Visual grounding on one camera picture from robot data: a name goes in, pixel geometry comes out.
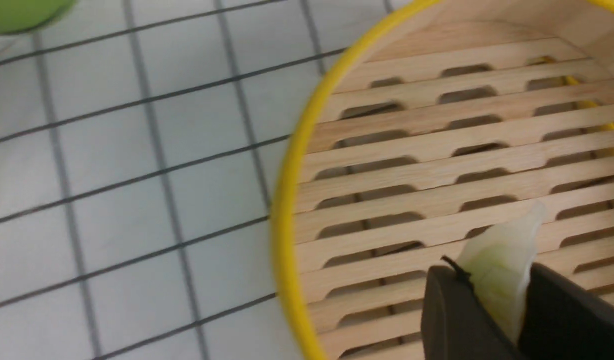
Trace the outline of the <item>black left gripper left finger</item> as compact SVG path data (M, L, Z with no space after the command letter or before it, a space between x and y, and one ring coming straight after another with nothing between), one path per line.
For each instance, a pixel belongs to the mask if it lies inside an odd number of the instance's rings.
M426 272L420 332L426 360L524 360L448 256Z

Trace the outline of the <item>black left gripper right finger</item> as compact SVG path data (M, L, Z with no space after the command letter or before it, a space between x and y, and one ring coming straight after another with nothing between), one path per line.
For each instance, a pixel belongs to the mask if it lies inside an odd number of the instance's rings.
M518 347L529 360L614 360L614 306L534 262Z

